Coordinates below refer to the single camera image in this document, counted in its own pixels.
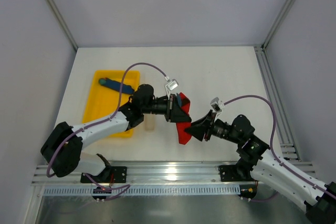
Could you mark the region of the controller board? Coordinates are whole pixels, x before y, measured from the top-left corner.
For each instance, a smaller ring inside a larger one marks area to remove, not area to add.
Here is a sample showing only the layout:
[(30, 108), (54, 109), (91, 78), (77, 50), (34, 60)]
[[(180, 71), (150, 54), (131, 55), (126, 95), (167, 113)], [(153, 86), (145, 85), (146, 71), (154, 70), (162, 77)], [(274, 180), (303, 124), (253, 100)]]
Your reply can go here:
[(111, 196), (112, 189), (105, 189), (101, 187), (96, 187), (92, 191), (92, 197), (96, 201), (105, 201), (109, 196)]
[(258, 188), (256, 185), (240, 185), (239, 197), (253, 199), (257, 195)]

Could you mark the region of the aluminium frame post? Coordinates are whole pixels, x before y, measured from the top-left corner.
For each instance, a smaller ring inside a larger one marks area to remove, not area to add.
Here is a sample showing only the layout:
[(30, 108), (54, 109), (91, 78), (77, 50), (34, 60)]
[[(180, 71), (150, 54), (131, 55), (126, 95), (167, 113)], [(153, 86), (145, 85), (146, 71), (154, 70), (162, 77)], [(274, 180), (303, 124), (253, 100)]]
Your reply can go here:
[(286, 19), (288, 13), (290, 12), (291, 8), (293, 7), (296, 0), (285, 0), (284, 4), (282, 5), (278, 15), (276, 16), (267, 36), (262, 44), (262, 49), (266, 50), (267, 47), (270, 45), (272, 39), (274, 38), (275, 34), (279, 30), (281, 24)]
[(65, 37), (67, 38), (67, 40), (69, 41), (69, 43), (71, 44), (72, 48), (74, 49), (75, 52), (78, 51), (78, 44), (76, 43), (65, 19), (63, 18), (61, 12), (59, 11), (59, 8), (56, 4), (56, 2), (54, 0), (45, 0), (48, 8), (50, 9), (50, 11), (52, 12), (55, 20), (57, 21), (60, 29), (62, 30), (62, 32), (64, 33)]

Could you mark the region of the red paper napkin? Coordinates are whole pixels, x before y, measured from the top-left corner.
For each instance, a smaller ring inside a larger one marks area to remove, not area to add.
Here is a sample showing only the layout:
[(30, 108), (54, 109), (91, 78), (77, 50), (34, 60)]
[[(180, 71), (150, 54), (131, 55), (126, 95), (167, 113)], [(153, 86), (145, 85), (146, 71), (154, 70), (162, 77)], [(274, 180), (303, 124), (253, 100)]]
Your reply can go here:
[[(191, 102), (190, 102), (189, 98), (182, 92), (181, 92), (181, 97), (182, 97), (182, 109), (185, 112), (189, 113)], [(182, 144), (182, 145), (186, 145), (192, 137), (190, 134), (188, 134), (184, 131), (186, 128), (188, 128), (190, 126), (191, 126), (191, 123), (187, 123), (187, 122), (176, 123), (178, 140), (179, 140), (179, 143)]]

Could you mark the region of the yellow plastic tray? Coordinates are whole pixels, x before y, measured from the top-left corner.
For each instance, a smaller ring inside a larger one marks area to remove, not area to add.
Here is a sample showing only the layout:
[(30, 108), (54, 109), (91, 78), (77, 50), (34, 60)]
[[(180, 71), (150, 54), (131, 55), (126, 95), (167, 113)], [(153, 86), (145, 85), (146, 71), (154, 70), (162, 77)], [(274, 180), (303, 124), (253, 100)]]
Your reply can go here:
[[(94, 73), (91, 83), (86, 107), (82, 117), (82, 123), (87, 123), (103, 116), (112, 114), (118, 105), (119, 89), (117, 91), (110, 88), (103, 87), (99, 84), (99, 79), (111, 79), (121, 82), (124, 71), (122, 70), (97, 70)], [(124, 80), (125, 85), (131, 86), (136, 90), (140, 84), (140, 72), (128, 71)], [(122, 94), (121, 105), (128, 102), (129, 94)], [(129, 130), (122, 133), (116, 133), (109, 136), (109, 138), (130, 138), (133, 135), (134, 130)]]

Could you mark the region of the right aluminium side rail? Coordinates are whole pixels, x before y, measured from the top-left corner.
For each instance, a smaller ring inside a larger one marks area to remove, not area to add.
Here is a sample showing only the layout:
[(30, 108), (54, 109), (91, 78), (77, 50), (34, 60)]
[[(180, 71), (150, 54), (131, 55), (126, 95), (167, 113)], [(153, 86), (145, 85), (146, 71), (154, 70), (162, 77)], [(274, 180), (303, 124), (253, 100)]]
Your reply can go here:
[(300, 162), (300, 155), (297, 151), (293, 132), (290, 128), (284, 105), (282, 104), (280, 93), (275, 83), (275, 77), (272, 74), (267, 55), (261, 45), (254, 47), (260, 73), (264, 82), (267, 98), (274, 107), (277, 118), (277, 134), (281, 150), (286, 160), (291, 162)]

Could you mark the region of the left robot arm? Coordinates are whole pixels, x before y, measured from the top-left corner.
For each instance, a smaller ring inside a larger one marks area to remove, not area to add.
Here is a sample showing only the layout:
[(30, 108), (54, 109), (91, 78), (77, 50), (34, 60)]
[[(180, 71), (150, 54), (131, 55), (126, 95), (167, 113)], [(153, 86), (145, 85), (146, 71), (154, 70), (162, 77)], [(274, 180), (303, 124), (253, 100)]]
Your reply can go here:
[(129, 131), (144, 121), (145, 114), (163, 115), (167, 122), (175, 123), (178, 138), (188, 141), (183, 131), (190, 126), (190, 100), (183, 93), (154, 96), (149, 84), (142, 84), (128, 102), (111, 115), (71, 126), (61, 122), (53, 129), (40, 152), (48, 163), (47, 177), (65, 177), (72, 172), (90, 176), (104, 176), (111, 170), (109, 162), (101, 155), (83, 152), (89, 145), (109, 135)]

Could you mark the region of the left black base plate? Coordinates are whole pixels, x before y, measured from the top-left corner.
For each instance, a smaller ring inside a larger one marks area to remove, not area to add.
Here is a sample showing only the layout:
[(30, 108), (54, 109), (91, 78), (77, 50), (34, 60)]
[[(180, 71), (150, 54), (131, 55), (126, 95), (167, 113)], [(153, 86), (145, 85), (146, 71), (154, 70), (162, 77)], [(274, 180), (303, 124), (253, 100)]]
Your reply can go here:
[(100, 174), (89, 176), (98, 184), (104, 183), (126, 183), (127, 167), (126, 166), (110, 166), (106, 167)]

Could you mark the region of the blue pouch in tray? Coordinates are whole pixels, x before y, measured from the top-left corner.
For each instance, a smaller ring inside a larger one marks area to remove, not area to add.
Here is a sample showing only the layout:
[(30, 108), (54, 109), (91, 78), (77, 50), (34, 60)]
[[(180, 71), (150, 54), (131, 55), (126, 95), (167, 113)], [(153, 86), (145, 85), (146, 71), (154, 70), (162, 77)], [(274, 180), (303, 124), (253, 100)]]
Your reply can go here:
[(114, 91), (121, 91), (121, 93), (128, 94), (128, 95), (134, 94), (134, 89), (130, 85), (121, 84), (121, 82), (111, 80), (109, 78), (105, 78), (105, 81), (106, 82), (104, 86), (109, 89), (112, 89)]

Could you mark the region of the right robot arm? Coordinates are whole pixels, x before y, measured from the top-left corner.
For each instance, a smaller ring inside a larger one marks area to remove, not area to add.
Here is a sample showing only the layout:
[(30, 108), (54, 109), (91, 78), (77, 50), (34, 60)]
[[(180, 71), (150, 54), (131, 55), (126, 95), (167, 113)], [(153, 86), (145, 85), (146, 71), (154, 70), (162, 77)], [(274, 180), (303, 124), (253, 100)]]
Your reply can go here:
[(277, 155), (271, 146), (254, 134), (244, 115), (228, 124), (209, 113), (185, 129), (199, 141), (215, 136), (237, 144), (241, 173), (271, 187), (305, 212), (311, 223), (335, 223), (335, 183), (326, 184)]

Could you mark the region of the aluminium front rail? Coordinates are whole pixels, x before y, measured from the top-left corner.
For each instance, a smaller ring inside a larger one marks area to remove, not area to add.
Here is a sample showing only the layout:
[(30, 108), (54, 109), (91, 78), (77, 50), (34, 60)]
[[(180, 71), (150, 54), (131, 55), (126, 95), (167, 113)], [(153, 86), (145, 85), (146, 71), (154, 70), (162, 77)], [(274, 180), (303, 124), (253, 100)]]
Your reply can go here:
[[(144, 183), (219, 183), (221, 165), (233, 162), (113, 162), (113, 166), (127, 168), (127, 184)], [(32, 185), (78, 185), (81, 174), (73, 172), (59, 178), (46, 176), (46, 165), (37, 166)]]

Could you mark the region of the right aluminium frame post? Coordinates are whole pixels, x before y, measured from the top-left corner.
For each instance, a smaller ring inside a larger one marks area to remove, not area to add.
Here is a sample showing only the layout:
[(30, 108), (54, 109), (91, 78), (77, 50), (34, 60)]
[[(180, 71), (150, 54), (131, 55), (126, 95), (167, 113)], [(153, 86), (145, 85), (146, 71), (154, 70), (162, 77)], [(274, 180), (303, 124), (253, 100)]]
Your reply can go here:
[(291, 8), (293, 7), (296, 0), (285, 0), (284, 4), (282, 5), (278, 15), (276, 16), (267, 36), (262, 44), (262, 49), (266, 50), (267, 47), (270, 45), (272, 39), (274, 38), (275, 34), (279, 30), (281, 24), (286, 19), (288, 13), (290, 12)]

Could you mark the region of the left aluminium frame post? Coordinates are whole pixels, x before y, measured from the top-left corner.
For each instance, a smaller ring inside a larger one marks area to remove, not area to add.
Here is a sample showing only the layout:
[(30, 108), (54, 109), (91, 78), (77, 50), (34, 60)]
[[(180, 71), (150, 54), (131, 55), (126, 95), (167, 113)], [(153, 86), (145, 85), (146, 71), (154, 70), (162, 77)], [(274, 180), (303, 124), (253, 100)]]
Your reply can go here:
[(61, 12), (59, 11), (59, 8), (56, 4), (56, 2), (54, 0), (45, 0), (48, 8), (50, 9), (50, 11), (52, 12), (55, 20), (57, 21), (60, 29), (62, 30), (62, 32), (64, 33), (65, 37), (67, 38), (67, 40), (69, 41), (69, 43), (71, 44), (72, 48), (74, 49), (75, 52), (78, 51), (78, 44), (76, 43), (65, 19), (63, 18)]

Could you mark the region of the right controller board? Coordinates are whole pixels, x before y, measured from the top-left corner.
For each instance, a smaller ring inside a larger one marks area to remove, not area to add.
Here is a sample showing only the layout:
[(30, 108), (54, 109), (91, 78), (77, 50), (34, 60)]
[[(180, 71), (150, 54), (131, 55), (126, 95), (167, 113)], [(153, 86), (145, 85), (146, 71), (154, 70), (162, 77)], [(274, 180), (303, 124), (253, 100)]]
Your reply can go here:
[(256, 185), (240, 185), (239, 197), (253, 199), (257, 195), (258, 188)]

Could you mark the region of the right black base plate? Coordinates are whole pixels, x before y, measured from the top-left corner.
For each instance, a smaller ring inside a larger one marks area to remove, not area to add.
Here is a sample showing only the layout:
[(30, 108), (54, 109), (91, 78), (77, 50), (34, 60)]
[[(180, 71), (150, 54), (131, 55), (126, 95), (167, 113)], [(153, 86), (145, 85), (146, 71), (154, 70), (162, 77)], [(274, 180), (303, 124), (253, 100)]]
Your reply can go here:
[(250, 172), (237, 165), (220, 165), (218, 167), (221, 182), (253, 182)]

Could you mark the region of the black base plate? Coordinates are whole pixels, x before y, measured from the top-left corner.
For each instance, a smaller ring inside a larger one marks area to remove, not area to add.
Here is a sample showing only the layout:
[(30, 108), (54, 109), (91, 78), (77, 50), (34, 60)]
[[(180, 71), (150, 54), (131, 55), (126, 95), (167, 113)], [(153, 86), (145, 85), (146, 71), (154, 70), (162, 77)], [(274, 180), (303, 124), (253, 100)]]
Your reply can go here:
[(237, 165), (220, 165), (218, 167), (221, 182), (253, 182), (250, 172)]
[(126, 166), (110, 166), (106, 167), (100, 174), (89, 176), (98, 184), (104, 183), (126, 183), (127, 167)]

